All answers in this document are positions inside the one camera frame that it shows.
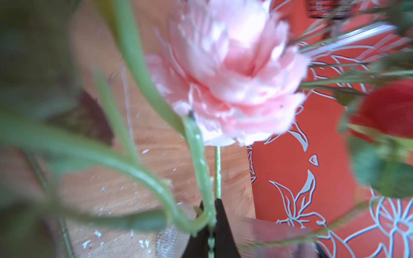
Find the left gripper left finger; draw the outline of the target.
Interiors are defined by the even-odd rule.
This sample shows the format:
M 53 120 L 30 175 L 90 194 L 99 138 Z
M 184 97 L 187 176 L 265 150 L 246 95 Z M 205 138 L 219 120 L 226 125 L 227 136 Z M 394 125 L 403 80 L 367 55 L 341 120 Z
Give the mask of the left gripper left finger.
M 209 227 L 208 224 L 197 234 L 190 236 L 182 258 L 208 258 L 209 257 Z

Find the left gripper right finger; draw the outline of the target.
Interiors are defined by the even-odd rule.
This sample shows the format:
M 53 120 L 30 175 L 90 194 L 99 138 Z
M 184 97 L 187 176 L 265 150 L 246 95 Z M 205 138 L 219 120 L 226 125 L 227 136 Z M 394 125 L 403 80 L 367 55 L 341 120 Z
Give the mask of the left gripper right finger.
M 221 199 L 215 200 L 216 219 L 215 226 L 215 258 L 241 258 L 234 241 L 231 227 L 225 212 L 225 208 Z

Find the large pink peony stem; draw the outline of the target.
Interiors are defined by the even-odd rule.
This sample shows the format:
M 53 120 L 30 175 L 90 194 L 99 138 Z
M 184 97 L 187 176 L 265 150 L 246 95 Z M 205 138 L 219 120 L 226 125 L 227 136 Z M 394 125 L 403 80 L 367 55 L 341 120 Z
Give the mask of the large pink peony stem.
M 177 115 L 194 115 L 206 146 L 283 134 L 305 101 L 310 59 L 269 1 L 179 1 L 158 40 L 151 80 Z

